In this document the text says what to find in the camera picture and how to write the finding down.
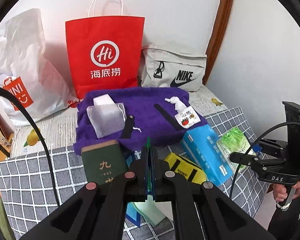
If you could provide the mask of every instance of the human hand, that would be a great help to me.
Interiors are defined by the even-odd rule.
[[[293,185],[292,188],[296,189],[292,198],[295,199],[300,196],[300,181],[296,185]],[[284,185],[273,184],[273,197],[275,201],[284,201],[288,197],[287,188]]]

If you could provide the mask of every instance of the yellow pouch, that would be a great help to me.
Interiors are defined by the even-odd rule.
[[[191,160],[175,153],[170,153],[164,160],[169,163],[169,167],[172,171],[181,174],[189,182],[201,184],[207,180],[204,171]]]

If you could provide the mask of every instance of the green snack package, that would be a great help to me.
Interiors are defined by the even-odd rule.
[[[232,171],[235,172],[238,164],[230,161],[230,154],[232,152],[245,153],[249,149],[250,143],[244,136],[243,132],[241,132],[240,129],[235,126],[221,136],[221,138],[217,141],[217,146],[219,147],[226,161],[229,163]],[[253,150],[250,150],[248,154],[256,155]],[[239,172],[243,171],[245,167],[245,165],[241,165]]]

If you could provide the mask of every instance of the black cable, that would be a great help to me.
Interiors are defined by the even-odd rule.
[[[287,125],[300,125],[300,123],[298,122],[283,122],[283,123],[279,123],[273,127],[271,127],[270,129],[266,130],[263,134],[261,134],[257,140],[255,140],[249,147],[249,149],[244,153],[244,155],[247,155],[251,149],[264,137],[266,136],[268,133],[274,131],[275,129],[277,128],[280,128],[280,127],[283,127],[283,126],[287,126]],[[242,164],[242,160],[244,159],[244,157],[240,158],[239,160],[239,165],[237,167],[237,169],[235,170],[235,173],[234,173],[234,176],[233,176],[233,180],[232,180],[232,184],[231,184],[231,189],[230,189],[230,194],[229,194],[229,198],[231,199],[232,198],[232,192],[233,192],[233,189],[234,189],[234,184],[235,184],[235,179],[237,178],[237,175],[238,175],[238,172],[239,172],[239,169],[240,169],[240,166]]]
[[[28,122],[31,124],[31,126],[33,127],[34,131],[37,133],[44,151],[47,155],[47,160],[48,160],[48,165],[49,165],[49,170],[50,170],[50,175],[51,175],[51,181],[52,181],[52,188],[53,188],[53,193],[54,196],[56,198],[56,202],[57,205],[60,206],[60,202],[59,202],[59,198],[58,198],[58,194],[57,194],[57,189],[56,189],[56,181],[54,179],[53,176],[53,168],[52,168],[52,162],[51,162],[51,157],[48,151],[48,147],[42,137],[42,134],[40,133],[39,128],[37,127],[37,125],[35,124],[35,122],[33,121],[33,119],[31,118],[31,116],[29,115],[29,113],[27,112],[27,110],[23,107],[23,105],[18,101],[18,99],[12,95],[10,92],[8,92],[7,90],[4,90],[3,88],[0,87],[0,97],[4,97],[5,99],[9,100],[11,103],[13,103],[19,110],[20,112],[25,116],[25,118],[28,120]]]

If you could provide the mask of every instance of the purple towel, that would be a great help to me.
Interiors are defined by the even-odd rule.
[[[86,109],[88,106],[93,106],[93,98],[104,94],[109,94],[115,103],[124,103],[126,115],[133,115],[135,117],[134,126],[140,128],[142,133],[138,130],[132,130],[130,139],[119,139],[122,131],[101,139],[97,138]],[[142,146],[146,143],[147,137],[151,138],[151,144],[154,146],[166,146],[180,142],[186,129],[176,131],[154,108],[154,104],[159,104],[174,118],[174,115],[177,114],[174,104],[164,100],[171,97],[179,97],[186,106],[190,106],[188,92],[179,88],[134,87],[115,90],[96,90],[87,93],[85,99],[78,105],[77,142],[74,144],[75,153],[80,155],[82,147],[113,139],[117,139],[122,145],[132,151],[141,150]],[[201,122],[191,128],[207,124],[207,121],[202,116],[200,116],[200,119]]]

